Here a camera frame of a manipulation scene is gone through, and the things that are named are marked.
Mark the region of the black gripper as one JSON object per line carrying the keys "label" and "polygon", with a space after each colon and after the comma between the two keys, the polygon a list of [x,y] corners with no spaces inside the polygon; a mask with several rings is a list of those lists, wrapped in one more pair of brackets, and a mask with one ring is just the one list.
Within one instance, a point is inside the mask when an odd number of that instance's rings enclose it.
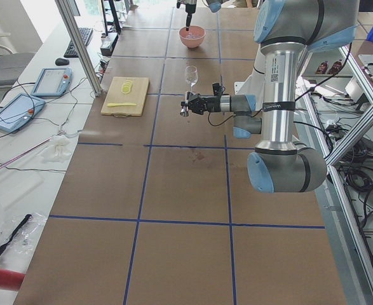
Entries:
{"label": "black gripper", "polygon": [[220,97],[201,97],[199,93],[187,93],[185,102],[181,102],[181,108],[187,107],[189,112],[203,115],[204,112],[221,112]]}
{"label": "black gripper", "polygon": [[186,31],[189,31],[193,13],[196,12],[196,0],[177,0],[176,8],[180,8],[182,5],[185,6],[187,13]]}

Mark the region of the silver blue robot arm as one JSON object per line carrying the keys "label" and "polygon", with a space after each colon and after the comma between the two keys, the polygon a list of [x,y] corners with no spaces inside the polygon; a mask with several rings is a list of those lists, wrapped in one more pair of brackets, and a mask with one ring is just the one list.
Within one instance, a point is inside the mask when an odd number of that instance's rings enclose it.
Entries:
{"label": "silver blue robot arm", "polygon": [[[186,31],[187,32],[190,29],[193,14],[196,12],[197,2],[198,2],[197,0],[178,0],[176,3],[177,9],[179,9],[182,5],[185,6],[185,12],[187,13],[187,17],[186,17]],[[212,1],[206,1],[206,4],[212,13],[216,13],[221,9],[223,2],[224,1],[212,0]]]}
{"label": "silver blue robot arm", "polygon": [[265,1],[259,5],[254,40],[259,68],[239,94],[187,92],[181,115],[231,112],[233,133],[261,140],[248,155],[253,187],[262,193],[313,191],[325,180],[323,157],[293,135],[295,85],[308,53],[332,50],[355,38],[358,1]]}

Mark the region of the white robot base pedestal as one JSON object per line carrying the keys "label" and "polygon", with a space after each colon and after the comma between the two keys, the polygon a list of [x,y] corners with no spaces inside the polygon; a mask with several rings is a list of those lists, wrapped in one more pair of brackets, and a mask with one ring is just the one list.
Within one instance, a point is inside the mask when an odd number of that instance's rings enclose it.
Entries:
{"label": "white robot base pedestal", "polygon": [[261,53],[261,49],[258,48],[252,73],[244,82],[235,82],[235,85],[237,86],[234,89],[235,94],[253,95],[255,97],[256,111],[262,108],[262,104],[264,101],[265,66],[265,56]]}

